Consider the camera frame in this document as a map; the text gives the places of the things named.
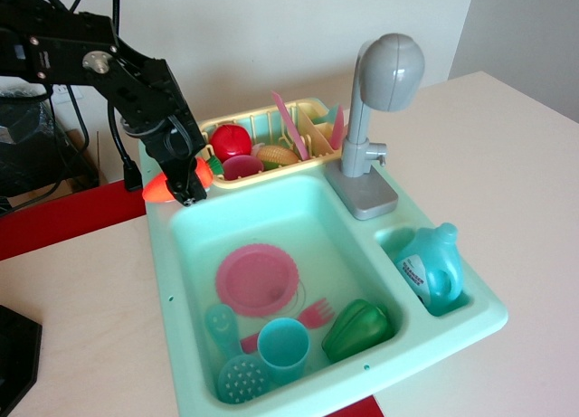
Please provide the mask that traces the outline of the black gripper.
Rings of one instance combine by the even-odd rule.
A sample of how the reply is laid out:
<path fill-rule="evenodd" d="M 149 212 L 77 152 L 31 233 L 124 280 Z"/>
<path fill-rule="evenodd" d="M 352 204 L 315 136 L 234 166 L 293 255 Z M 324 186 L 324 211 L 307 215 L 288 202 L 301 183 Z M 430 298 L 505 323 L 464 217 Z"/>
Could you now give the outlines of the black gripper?
<path fill-rule="evenodd" d="M 86 77 L 128 124 L 165 173 L 166 187 L 183 206 L 207 198 L 195 174 L 195 156 L 205 141 L 168 64 L 147 57 L 123 42 L 90 49 L 81 66 Z"/>

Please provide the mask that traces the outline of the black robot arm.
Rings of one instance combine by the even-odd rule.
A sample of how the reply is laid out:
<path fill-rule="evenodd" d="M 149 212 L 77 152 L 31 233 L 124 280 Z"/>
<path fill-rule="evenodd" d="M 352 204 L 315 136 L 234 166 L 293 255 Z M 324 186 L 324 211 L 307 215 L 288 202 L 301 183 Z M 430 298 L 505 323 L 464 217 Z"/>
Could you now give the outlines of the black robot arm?
<path fill-rule="evenodd" d="M 112 20 L 60 0 L 1 0 L 1 73 L 50 89 L 91 86 L 125 120 L 182 205 L 204 200 L 196 157 L 205 141 L 166 61 L 119 39 Z"/>

